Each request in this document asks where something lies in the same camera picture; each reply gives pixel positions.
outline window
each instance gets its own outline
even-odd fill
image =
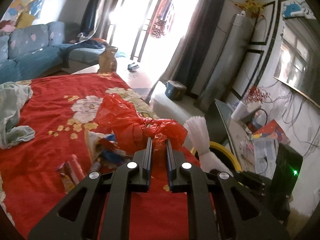
[[[298,86],[308,67],[308,58],[308,47],[286,26],[281,45],[279,77],[292,86]]]

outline crumpled cloth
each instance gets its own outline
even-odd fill
[[[29,126],[15,127],[20,121],[20,110],[32,97],[30,86],[7,82],[0,85],[0,148],[9,149],[20,142],[30,141],[35,131]]]

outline white brush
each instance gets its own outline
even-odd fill
[[[210,139],[205,118],[193,116],[183,126],[188,130],[188,137],[198,152],[201,169],[205,172],[216,169],[233,176],[228,167],[210,151]]]

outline bed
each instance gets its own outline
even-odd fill
[[[33,90],[19,125],[30,126],[36,135],[29,142],[0,150],[0,202],[27,239],[31,228],[66,195],[56,168],[75,154],[84,172],[90,169],[84,131],[103,133],[94,119],[105,93],[120,94],[145,117],[158,117],[116,73],[54,76],[19,83]],[[186,148],[180,150],[187,161],[198,165]],[[172,194],[167,184],[152,178],[150,192],[132,194],[131,240],[188,239],[187,195]]]

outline white cylinder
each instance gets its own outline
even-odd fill
[[[244,102],[240,101],[236,109],[233,111],[231,118],[235,121],[239,121],[247,111],[247,108],[248,106]]]

